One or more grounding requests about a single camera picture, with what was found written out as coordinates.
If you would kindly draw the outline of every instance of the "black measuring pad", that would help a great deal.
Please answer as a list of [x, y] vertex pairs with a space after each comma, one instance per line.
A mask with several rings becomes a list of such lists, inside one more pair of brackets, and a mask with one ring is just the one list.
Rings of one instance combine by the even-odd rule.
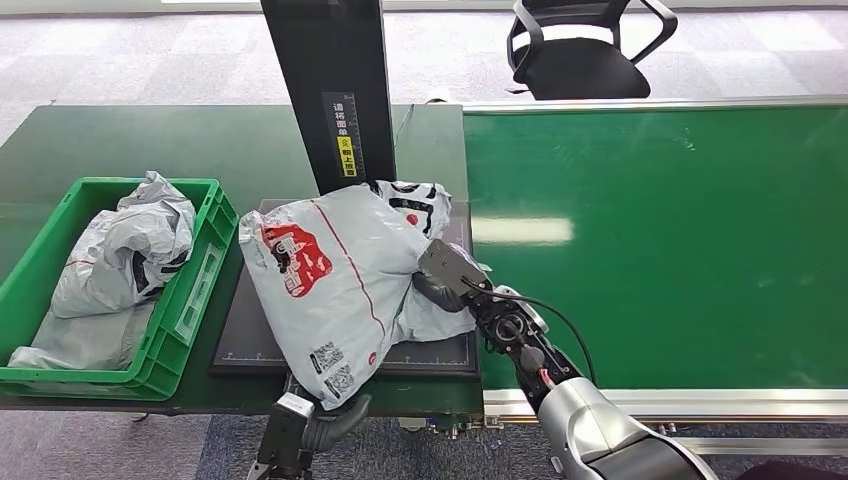
[[[260, 212], [268, 212], [291, 200], [263, 200]], [[443, 235], [446, 242], [471, 251], [468, 204], [453, 202], [451, 223]], [[209, 371], [221, 375], [277, 375], [286, 361], [274, 340], [250, 274], [242, 265], [233, 302], [227, 315]], [[389, 350], [377, 375], [426, 375], [478, 377], [477, 338], [474, 332], [437, 342], [403, 342]]]

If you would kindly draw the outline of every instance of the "black office chair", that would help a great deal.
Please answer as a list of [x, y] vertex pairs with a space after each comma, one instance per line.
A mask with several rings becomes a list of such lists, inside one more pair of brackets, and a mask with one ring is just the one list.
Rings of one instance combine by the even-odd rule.
[[[632, 59], [621, 53], [620, 20], [630, 0], [517, 0], [515, 23], [507, 38], [513, 79], [527, 85], [536, 100], [645, 98], [651, 86], [636, 63], [677, 29], [677, 16], [659, 0], [640, 0], [662, 20], [662, 31]], [[543, 27], [592, 25], [612, 31], [613, 43], [593, 38], [545, 40]], [[527, 32], [530, 43], [515, 49]]]

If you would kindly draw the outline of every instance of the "plastic crate handle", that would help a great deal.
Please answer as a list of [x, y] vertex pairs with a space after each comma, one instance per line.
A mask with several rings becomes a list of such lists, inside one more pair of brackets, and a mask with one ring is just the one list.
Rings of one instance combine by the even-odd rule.
[[174, 325], [174, 334], [180, 337], [186, 345], [190, 343], [195, 326], [203, 315], [204, 300], [208, 298], [212, 286], [215, 285], [215, 275], [222, 258], [223, 251], [209, 244], [203, 256], [203, 263], [200, 264], [200, 273], [198, 273], [194, 286], [191, 288], [188, 301], [186, 301], [180, 318]]

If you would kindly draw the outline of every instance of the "grey carpet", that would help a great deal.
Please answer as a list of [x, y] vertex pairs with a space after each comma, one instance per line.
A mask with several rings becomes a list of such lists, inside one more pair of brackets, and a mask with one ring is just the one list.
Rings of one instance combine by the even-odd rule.
[[[447, 87], [457, 100], [531, 101], [506, 63], [506, 12], [387, 13], [396, 103]], [[633, 55], [659, 29], [622, 20]], [[0, 17], [0, 143], [36, 105], [288, 103], [259, 14], [127, 18]], [[568, 32], [551, 32], [551, 35]], [[848, 93], [848, 11], [680, 14], [672, 39], [639, 64], [654, 98]]]
[[[242, 479], [251, 466], [266, 417], [215, 415], [195, 480]], [[842, 425], [710, 425], [681, 435], [703, 437], [844, 437]], [[539, 425], [507, 425], [503, 430], [471, 430], [456, 440], [426, 431], [408, 432], [395, 419], [372, 418], [331, 452], [315, 457], [319, 480], [464, 479], [554, 480], [550, 447]], [[752, 466], [779, 459], [848, 474], [841, 457], [707, 456], [722, 480]]]
[[[462, 101], [531, 101], [506, 65], [508, 13], [389, 13], [392, 100], [440, 87]], [[633, 54], [658, 29], [623, 21]], [[640, 63], [655, 98], [848, 94], [848, 11], [683, 13], [678, 33]], [[260, 15], [0, 18], [0, 144], [37, 105], [288, 103]], [[0, 480], [118, 477], [241, 479], [264, 419], [0, 412]], [[818, 432], [817, 429], [804, 432]], [[828, 431], [826, 435], [845, 436]], [[318, 479], [554, 478], [537, 426], [459, 440], [371, 419], [316, 460]], [[712, 460], [723, 478], [762, 461]], [[843, 459], [796, 459], [834, 471]]]

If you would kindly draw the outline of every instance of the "robotic arm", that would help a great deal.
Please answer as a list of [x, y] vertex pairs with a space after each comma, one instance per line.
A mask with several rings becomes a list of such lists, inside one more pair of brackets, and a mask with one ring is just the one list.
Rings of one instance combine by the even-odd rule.
[[571, 480], [717, 480], [698, 456], [613, 405], [565, 353], [548, 326], [509, 287], [440, 240], [419, 261], [429, 286], [416, 288], [446, 310], [467, 306], [480, 335], [515, 364], [515, 375], [545, 431], [554, 466]]

